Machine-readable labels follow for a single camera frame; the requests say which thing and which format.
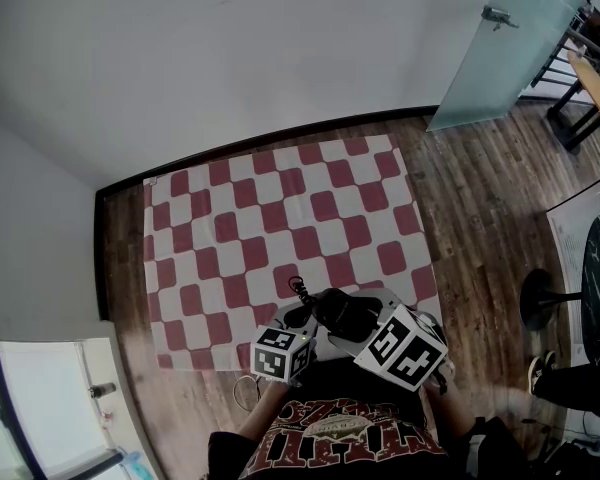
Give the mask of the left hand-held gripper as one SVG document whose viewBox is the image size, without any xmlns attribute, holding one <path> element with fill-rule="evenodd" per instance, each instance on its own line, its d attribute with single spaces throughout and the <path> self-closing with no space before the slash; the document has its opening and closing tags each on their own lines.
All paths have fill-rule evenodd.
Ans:
<svg viewBox="0 0 600 480">
<path fill-rule="evenodd" d="M 293 383 L 314 359 L 319 323 L 309 306 L 279 308 L 269 325 L 260 325 L 250 344 L 250 368 L 257 376 Z"/>
</svg>

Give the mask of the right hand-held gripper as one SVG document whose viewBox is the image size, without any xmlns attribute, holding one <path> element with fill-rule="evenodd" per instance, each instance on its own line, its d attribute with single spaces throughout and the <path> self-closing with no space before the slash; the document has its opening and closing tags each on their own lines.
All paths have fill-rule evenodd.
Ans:
<svg viewBox="0 0 600 480">
<path fill-rule="evenodd" d="M 329 342 L 354 357 L 354 363 L 380 378 L 416 392 L 448 354 L 435 322 L 400 304 L 390 289 L 361 289 L 353 297 L 374 298 L 382 304 L 381 314 L 391 314 L 379 330 L 363 342 L 334 334 Z"/>
</svg>

